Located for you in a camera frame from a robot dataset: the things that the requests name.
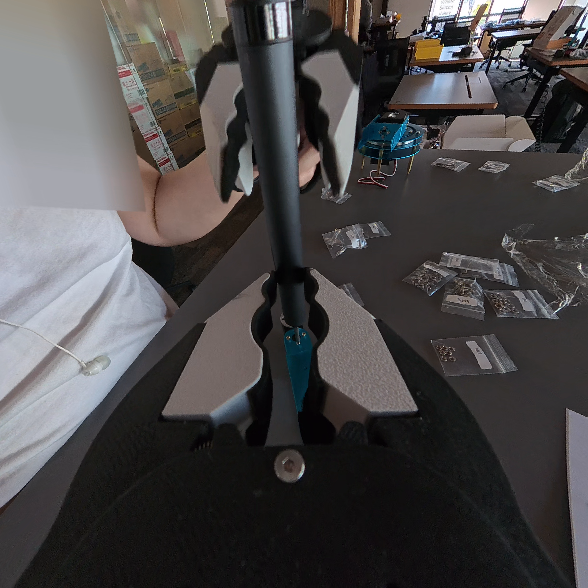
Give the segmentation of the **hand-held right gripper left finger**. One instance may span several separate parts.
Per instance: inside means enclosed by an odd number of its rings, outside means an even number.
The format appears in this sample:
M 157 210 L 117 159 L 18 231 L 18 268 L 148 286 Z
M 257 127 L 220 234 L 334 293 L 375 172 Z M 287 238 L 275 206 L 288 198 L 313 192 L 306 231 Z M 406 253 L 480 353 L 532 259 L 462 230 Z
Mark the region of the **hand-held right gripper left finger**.
M 273 273 L 264 273 L 209 317 L 163 408 L 166 420 L 198 420 L 217 427 L 253 426 L 267 433 L 273 389 L 263 342 L 276 299 Z

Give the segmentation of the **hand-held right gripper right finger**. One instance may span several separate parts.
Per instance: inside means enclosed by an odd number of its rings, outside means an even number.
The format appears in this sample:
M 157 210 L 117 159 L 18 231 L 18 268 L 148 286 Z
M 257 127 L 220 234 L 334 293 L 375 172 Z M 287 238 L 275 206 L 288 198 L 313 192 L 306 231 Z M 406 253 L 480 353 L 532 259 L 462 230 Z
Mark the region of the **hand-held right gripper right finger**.
M 315 402 L 335 430 L 348 422 L 417 414 L 401 372 L 376 319 L 343 290 L 309 269 L 309 327 L 318 391 Z

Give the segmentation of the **black electric screwdriver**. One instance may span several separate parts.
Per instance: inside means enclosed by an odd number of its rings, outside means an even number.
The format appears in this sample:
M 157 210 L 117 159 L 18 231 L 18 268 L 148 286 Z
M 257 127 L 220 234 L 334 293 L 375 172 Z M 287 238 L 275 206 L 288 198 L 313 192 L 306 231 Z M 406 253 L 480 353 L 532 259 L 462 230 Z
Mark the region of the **black electric screwdriver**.
M 231 23 L 275 276 L 291 340 L 306 319 L 290 1 L 233 1 Z

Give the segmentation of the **blue servo bracket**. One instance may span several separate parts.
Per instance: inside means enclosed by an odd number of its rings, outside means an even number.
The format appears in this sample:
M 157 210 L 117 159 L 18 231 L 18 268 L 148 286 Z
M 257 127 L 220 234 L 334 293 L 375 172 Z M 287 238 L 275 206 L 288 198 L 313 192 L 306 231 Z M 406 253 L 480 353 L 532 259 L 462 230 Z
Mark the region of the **blue servo bracket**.
M 296 410 L 300 413 L 309 383 L 313 342 L 306 329 L 288 325 L 283 313 L 280 321 L 293 398 Z

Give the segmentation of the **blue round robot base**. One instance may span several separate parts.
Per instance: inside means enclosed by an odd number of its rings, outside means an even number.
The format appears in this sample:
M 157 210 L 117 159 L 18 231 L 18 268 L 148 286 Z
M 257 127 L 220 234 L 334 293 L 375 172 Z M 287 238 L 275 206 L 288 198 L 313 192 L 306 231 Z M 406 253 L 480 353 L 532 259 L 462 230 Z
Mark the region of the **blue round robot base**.
M 360 183 L 372 183 L 384 187 L 380 180 L 391 177 L 382 166 L 393 163 L 394 169 L 402 159 L 408 159 L 410 173 L 415 156 L 425 138 L 425 130 L 410 121 L 410 114 L 402 109 L 392 109 L 376 116 L 362 131 L 357 147 L 362 156 L 361 168 L 366 160 L 377 166 L 377 176 L 363 178 Z

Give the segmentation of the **person's left hand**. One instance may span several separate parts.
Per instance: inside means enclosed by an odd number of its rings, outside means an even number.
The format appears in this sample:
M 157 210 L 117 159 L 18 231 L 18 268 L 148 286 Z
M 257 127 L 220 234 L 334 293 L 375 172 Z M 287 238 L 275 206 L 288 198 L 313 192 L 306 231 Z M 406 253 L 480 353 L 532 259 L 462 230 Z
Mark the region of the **person's left hand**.
M 320 153 L 308 139 L 306 131 L 300 129 L 298 147 L 299 187 L 302 189 L 313 179 L 320 165 Z

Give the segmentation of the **wooden pillar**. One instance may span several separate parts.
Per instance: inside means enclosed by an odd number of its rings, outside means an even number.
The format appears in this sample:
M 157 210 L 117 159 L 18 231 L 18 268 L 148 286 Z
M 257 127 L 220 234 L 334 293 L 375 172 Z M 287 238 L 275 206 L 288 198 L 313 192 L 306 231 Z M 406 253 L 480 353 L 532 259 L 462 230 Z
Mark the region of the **wooden pillar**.
M 345 33 L 357 40 L 360 24 L 362 1 L 342 1 L 343 10 L 343 27 Z

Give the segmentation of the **office table with slot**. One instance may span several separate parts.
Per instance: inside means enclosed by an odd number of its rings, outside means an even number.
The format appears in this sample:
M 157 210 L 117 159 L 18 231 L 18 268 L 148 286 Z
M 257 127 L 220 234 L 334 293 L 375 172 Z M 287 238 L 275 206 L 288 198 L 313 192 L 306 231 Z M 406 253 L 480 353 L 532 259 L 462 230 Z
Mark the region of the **office table with slot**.
M 404 76 L 388 109 L 495 109 L 498 99 L 485 72 L 452 72 Z

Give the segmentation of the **yellow storage bin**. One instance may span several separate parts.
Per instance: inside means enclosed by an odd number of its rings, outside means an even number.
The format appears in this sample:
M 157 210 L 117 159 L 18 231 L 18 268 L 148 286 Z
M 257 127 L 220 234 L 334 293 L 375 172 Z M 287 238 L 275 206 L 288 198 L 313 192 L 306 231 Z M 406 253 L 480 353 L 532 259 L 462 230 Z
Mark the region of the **yellow storage bin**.
M 440 59 L 444 45 L 440 39 L 417 40 L 413 48 L 412 61 L 437 62 Z

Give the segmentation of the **zip bag of metal hardware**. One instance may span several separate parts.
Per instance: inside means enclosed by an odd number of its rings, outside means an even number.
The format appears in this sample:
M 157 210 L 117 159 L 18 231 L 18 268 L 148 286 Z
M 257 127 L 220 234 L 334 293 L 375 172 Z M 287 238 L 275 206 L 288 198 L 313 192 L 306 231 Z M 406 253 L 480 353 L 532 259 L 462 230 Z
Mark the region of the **zip bag of metal hardware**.
M 537 290 L 483 290 L 499 318 L 558 319 Z
M 402 281 L 422 290 L 427 296 L 432 296 L 457 275 L 456 271 L 427 260 Z

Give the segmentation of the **white open cardboard box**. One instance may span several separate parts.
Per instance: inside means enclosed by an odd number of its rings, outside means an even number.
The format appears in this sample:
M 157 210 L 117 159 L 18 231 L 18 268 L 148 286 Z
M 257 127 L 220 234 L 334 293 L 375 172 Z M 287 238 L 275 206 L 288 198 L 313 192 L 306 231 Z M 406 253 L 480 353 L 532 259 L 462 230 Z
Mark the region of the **white open cardboard box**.
M 461 115 L 447 128 L 441 148 L 458 151 L 522 152 L 536 143 L 522 116 Z

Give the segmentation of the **person in white shirt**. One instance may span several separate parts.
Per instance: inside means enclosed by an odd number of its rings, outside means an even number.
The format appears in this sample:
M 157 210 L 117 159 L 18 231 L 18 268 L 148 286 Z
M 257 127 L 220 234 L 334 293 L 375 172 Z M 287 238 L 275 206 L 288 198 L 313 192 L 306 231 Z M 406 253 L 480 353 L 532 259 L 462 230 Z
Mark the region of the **person in white shirt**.
M 85 362 L 1 324 L 1 505 L 72 436 L 178 310 L 132 261 L 111 210 L 2 208 L 1 319 L 35 329 Z

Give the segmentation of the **crumpled clear plastic wrap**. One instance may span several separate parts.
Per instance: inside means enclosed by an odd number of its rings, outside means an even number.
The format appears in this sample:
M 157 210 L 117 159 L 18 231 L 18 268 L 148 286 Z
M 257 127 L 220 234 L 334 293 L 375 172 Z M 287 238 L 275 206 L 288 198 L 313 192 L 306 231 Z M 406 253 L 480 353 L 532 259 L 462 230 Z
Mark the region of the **crumpled clear plastic wrap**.
M 552 175 L 577 180 L 580 185 L 557 193 L 533 187 L 558 195 L 559 206 L 569 214 L 579 213 L 580 220 L 587 224 L 587 150 L 571 169 Z M 587 231 L 575 236 L 531 239 L 527 234 L 532 228 L 533 224 L 520 224 L 507 230 L 502 239 L 505 252 L 527 276 L 555 297 L 549 306 L 556 314 L 567 307 L 587 305 Z

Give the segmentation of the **long wooden office table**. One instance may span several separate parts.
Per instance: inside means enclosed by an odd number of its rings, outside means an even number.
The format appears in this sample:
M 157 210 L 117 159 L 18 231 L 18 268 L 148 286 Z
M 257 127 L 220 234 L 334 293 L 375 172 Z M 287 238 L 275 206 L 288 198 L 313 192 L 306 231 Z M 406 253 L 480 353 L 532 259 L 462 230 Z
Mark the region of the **long wooden office table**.
M 533 116 L 535 108 L 548 89 L 549 82 L 556 75 L 563 76 L 577 89 L 577 92 L 582 92 L 583 95 L 587 96 L 587 58 L 557 57 L 555 54 L 548 55 L 546 51 L 536 48 L 530 48 L 528 53 L 528 67 L 538 70 L 543 77 L 525 111 L 524 117 L 526 119 Z M 568 153 L 586 126 L 587 105 L 584 105 L 557 152 Z

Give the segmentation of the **assembly instruction booklet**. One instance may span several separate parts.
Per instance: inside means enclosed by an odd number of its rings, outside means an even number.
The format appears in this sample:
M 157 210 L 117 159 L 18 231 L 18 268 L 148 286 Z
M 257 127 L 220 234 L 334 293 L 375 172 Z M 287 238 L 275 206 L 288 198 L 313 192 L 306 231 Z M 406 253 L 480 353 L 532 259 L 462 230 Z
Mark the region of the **assembly instruction booklet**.
M 566 409 L 566 465 L 577 587 L 587 587 L 587 417 Z

